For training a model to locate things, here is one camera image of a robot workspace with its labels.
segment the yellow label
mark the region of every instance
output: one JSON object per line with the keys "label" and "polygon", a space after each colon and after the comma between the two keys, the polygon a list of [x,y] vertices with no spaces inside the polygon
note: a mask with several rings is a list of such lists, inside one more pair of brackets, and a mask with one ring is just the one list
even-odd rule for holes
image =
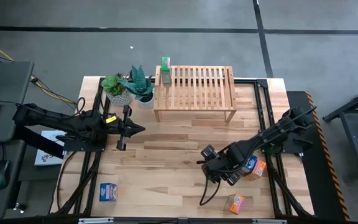
{"label": "yellow label", "polygon": [[112,116],[111,118],[106,119],[106,124],[108,124],[108,123],[110,123],[110,122],[113,122],[113,121],[115,121],[115,120],[117,120],[117,117]]}

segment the concrete floor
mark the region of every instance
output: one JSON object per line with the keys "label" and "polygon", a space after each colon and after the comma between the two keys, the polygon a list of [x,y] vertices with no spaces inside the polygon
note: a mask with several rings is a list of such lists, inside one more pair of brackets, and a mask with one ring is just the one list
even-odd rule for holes
{"label": "concrete floor", "polygon": [[[266,29],[358,29],[358,0],[259,4]],[[0,0],[0,25],[257,28],[252,0]],[[266,39],[274,77],[284,78],[287,90],[310,91],[320,117],[358,93],[358,35],[270,34]],[[163,55],[173,64],[232,65],[237,77],[266,77],[258,34],[0,31],[0,48],[15,60],[33,61],[34,75],[71,99],[85,75],[128,71],[132,64],[152,74]],[[33,85],[25,100],[72,112]],[[339,120],[322,124],[337,175],[357,171]],[[351,219],[358,221],[358,181],[342,182],[341,188]]]}

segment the wooden bench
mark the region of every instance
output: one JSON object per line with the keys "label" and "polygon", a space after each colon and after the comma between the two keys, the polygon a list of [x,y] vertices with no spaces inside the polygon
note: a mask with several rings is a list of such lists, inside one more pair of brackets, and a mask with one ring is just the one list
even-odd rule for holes
{"label": "wooden bench", "polygon": [[154,113],[162,111],[221,111],[230,123],[237,111],[231,66],[171,66],[171,85],[163,85],[155,68]]}

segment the succulent plant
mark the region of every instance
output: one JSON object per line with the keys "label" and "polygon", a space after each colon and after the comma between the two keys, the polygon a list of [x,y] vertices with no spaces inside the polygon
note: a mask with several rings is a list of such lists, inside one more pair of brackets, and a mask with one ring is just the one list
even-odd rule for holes
{"label": "succulent plant", "polygon": [[153,93],[154,85],[152,84],[152,75],[146,79],[144,76],[142,66],[137,70],[132,66],[133,83],[127,80],[119,80],[119,82],[132,94],[135,94],[135,99],[141,100],[143,97],[149,97]]}
{"label": "succulent plant", "polygon": [[102,81],[102,87],[112,96],[119,96],[125,90],[124,86],[120,83],[120,80],[122,80],[122,75],[120,73],[109,75]]}

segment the blue box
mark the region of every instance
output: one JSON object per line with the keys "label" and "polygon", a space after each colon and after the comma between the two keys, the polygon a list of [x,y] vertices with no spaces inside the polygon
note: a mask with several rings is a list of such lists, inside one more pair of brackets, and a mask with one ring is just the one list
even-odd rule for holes
{"label": "blue box", "polygon": [[100,184],[100,202],[117,202],[117,185],[112,183]]}
{"label": "blue box", "polygon": [[257,156],[254,155],[250,156],[245,166],[241,170],[239,170],[240,174],[246,175],[249,172],[253,171],[257,161],[258,161]]}

